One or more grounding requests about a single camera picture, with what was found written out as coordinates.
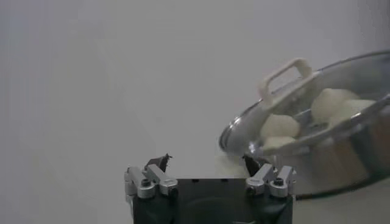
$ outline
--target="lid handle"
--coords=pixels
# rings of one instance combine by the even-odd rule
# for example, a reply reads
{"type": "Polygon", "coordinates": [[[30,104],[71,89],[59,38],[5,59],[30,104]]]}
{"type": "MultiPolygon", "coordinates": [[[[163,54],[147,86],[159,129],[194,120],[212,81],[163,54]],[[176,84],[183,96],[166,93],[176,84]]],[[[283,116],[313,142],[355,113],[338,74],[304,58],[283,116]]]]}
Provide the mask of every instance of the lid handle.
{"type": "Polygon", "coordinates": [[[313,75],[313,70],[307,63],[307,61],[304,58],[295,58],[285,64],[283,67],[281,67],[279,70],[274,71],[272,74],[267,76],[263,79],[263,81],[258,86],[258,92],[260,94],[260,97],[264,100],[264,102],[270,106],[273,106],[275,104],[274,97],[269,92],[269,84],[271,81],[273,81],[276,77],[282,75],[285,71],[287,71],[289,68],[295,67],[299,71],[300,75],[302,76],[302,81],[308,79],[313,75]]]}

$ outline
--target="metal bracket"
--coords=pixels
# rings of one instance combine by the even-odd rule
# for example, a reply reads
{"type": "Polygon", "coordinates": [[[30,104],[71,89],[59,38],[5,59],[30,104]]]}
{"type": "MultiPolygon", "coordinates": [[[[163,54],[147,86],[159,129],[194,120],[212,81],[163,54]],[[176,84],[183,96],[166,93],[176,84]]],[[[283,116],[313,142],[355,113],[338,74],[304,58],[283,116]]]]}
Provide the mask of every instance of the metal bracket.
{"type": "Polygon", "coordinates": [[[291,166],[283,166],[276,179],[269,185],[271,195],[284,198],[288,194],[293,194],[296,173],[291,166]]]}
{"type": "Polygon", "coordinates": [[[171,198],[177,197],[179,193],[177,191],[178,181],[167,176],[158,166],[155,164],[148,165],[146,167],[146,176],[159,185],[161,194],[171,198]]]}
{"type": "Polygon", "coordinates": [[[124,178],[126,195],[137,195],[139,198],[151,198],[155,195],[155,184],[138,167],[129,167],[124,178]]]}
{"type": "Polygon", "coordinates": [[[264,164],[254,176],[245,180],[247,194],[255,196],[264,193],[265,185],[274,177],[274,166],[268,163],[264,164]]]}

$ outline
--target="white background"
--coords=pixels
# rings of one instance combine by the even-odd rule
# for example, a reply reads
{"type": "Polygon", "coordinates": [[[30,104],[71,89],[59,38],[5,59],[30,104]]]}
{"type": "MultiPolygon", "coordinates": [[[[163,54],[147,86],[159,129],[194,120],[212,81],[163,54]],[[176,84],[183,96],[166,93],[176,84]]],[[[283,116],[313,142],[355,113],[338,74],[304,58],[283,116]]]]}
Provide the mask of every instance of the white background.
{"type": "Polygon", "coordinates": [[[125,168],[167,152],[175,177],[241,177],[217,140],[262,77],[293,57],[320,68],[388,48],[389,8],[0,1],[0,222],[131,223],[125,168]]]}

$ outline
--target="screw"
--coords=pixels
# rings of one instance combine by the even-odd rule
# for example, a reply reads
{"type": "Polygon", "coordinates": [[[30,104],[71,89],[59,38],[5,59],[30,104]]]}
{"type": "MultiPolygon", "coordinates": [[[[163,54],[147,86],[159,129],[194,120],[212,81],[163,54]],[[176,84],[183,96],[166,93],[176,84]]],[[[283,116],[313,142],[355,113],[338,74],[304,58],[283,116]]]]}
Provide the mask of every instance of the screw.
{"type": "Polygon", "coordinates": [[[175,200],[179,196],[179,191],[176,188],[172,188],[168,190],[168,197],[171,200],[175,200]]]}
{"type": "Polygon", "coordinates": [[[142,187],[149,187],[150,185],[151,185],[151,181],[148,180],[148,179],[143,179],[143,180],[141,181],[141,186],[142,186],[142,187]]]}
{"type": "Polygon", "coordinates": [[[285,182],[280,177],[276,178],[275,181],[274,181],[274,185],[276,185],[276,186],[282,186],[284,183],[285,182]]]}
{"type": "Polygon", "coordinates": [[[249,197],[253,197],[256,195],[256,189],[253,188],[253,187],[248,187],[246,189],[246,195],[249,196],[249,197]]]}

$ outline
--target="white dough ball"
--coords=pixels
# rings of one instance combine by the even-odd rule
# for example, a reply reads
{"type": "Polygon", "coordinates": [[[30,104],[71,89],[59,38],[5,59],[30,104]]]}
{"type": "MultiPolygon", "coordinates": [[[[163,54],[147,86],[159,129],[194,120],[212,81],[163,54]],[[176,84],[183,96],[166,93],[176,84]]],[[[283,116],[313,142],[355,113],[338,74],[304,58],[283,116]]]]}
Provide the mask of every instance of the white dough ball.
{"type": "Polygon", "coordinates": [[[270,114],[260,130],[260,137],[287,136],[296,137],[299,134],[299,124],[291,116],[270,114]]]}
{"type": "Polygon", "coordinates": [[[294,138],[287,136],[269,137],[265,140],[263,150],[277,149],[294,141],[294,138]]]}
{"type": "Polygon", "coordinates": [[[373,100],[346,100],[342,103],[337,112],[330,117],[329,127],[334,127],[342,121],[350,119],[353,115],[356,115],[374,103],[375,101],[373,100]]]}
{"type": "Polygon", "coordinates": [[[359,99],[346,89],[324,89],[311,104],[311,115],[315,123],[325,123],[346,100],[359,99]]]}

